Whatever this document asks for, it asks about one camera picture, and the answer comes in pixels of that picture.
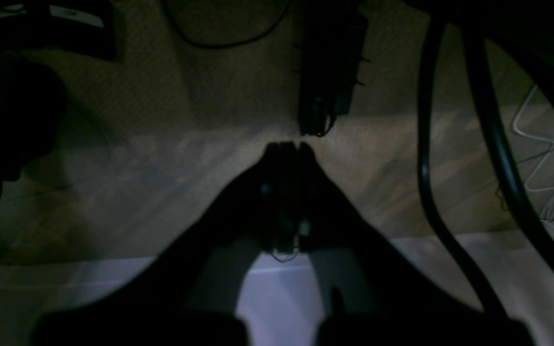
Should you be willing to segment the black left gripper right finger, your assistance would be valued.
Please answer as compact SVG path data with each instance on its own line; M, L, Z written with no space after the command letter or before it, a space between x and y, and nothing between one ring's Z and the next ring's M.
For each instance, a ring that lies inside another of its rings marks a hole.
M310 145L299 147L301 241L327 316L317 346L531 346L502 305L475 309L438 287L365 221L330 180Z

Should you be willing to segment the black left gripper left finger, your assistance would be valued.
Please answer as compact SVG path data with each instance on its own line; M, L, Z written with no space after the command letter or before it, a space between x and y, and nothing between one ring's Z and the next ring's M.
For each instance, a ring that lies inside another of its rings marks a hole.
M144 272L109 296L78 309L41 318L34 346L246 346L244 322L229 311L188 309L187 299L214 251L233 243L272 207L279 144L269 144L257 164L218 195L204 215Z

